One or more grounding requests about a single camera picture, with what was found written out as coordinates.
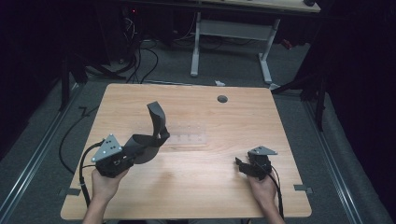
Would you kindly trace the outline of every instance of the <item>light wood surface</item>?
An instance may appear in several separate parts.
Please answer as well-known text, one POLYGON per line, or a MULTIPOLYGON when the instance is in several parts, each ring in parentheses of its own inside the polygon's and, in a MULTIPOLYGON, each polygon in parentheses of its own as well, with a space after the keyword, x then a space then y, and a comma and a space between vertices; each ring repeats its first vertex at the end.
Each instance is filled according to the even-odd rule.
MULTIPOLYGON (((305 192, 294 190, 302 180, 272 94, 264 88, 110 84, 85 148, 110 133, 121 145, 133 133, 150 134, 152 128, 142 130, 136 124, 151 123, 147 104, 154 101, 163 108, 170 134, 178 132, 174 124, 179 122, 200 123, 205 142, 166 142, 152 161, 133 166, 105 218, 262 217, 246 176, 234 162, 235 157, 248 162, 248 151, 258 146, 278 152, 270 160, 280 176, 285 217, 310 216, 305 192), (228 102, 219 103, 219 95, 227 96, 228 102)), ((85 164, 91 164, 95 151, 85 164)), ((91 171, 84 170, 89 190, 91 171)), ((78 175, 70 188, 79 189, 78 175)), ((68 195, 62 217, 82 219, 85 211, 82 193, 68 195)))
POLYGON ((267 7, 301 12, 320 12, 318 4, 307 6, 303 0, 201 0, 207 3, 233 4, 246 7, 267 7))

